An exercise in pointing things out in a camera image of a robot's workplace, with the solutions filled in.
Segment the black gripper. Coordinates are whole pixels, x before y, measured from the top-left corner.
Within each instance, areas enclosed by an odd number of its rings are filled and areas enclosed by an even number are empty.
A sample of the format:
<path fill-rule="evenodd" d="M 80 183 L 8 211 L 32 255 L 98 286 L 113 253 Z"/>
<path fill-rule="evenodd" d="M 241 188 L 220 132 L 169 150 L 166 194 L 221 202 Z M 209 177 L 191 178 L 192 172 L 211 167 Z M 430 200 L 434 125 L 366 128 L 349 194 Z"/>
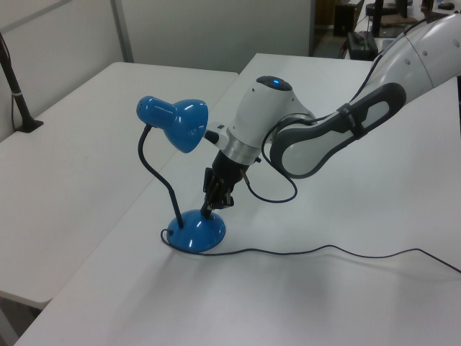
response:
<path fill-rule="evenodd" d="M 202 216 L 210 217 L 212 210 L 222 210 L 234 206 L 231 193 L 235 185 L 243 179 L 243 173 L 246 173 L 248 168 L 249 165 L 239 164 L 229 159 L 222 151 L 218 152 L 212 163 L 212 168 L 207 167 L 205 169 L 203 184 L 205 198 L 200 209 Z"/>

